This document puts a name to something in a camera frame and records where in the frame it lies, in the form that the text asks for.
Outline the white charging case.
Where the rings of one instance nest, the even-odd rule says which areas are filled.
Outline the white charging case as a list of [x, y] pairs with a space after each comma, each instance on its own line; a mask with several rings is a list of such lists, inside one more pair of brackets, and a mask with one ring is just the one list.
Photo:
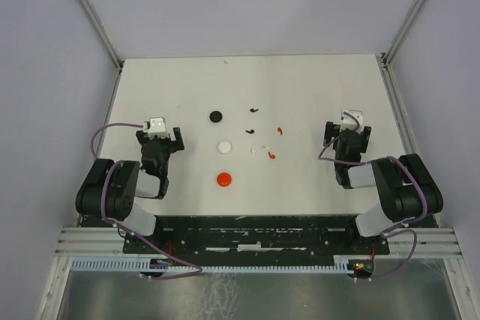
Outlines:
[[219, 142], [217, 149], [221, 154], [228, 154], [232, 151], [233, 145], [228, 141]]

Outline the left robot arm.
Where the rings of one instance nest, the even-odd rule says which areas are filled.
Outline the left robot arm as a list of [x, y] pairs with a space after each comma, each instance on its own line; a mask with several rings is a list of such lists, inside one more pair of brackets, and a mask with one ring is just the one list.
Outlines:
[[162, 250], [166, 235], [157, 229], [157, 217], [138, 205], [138, 199], [162, 200], [168, 191], [169, 162], [185, 144], [179, 127], [170, 133], [164, 120], [152, 119], [135, 125], [141, 160], [96, 157], [76, 195], [76, 211], [97, 217], [125, 232], [140, 235], [149, 252]]

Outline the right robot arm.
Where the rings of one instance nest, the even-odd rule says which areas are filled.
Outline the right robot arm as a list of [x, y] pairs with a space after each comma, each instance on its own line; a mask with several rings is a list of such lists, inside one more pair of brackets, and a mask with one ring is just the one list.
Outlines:
[[333, 163], [336, 181], [345, 190], [376, 190], [376, 204], [354, 216], [347, 226], [344, 244], [352, 253], [365, 251], [372, 237], [390, 234], [438, 214], [444, 206], [443, 195], [418, 154], [363, 162], [370, 134], [371, 128], [360, 123], [328, 121], [323, 146], [333, 148], [334, 157], [319, 155], [320, 160]]

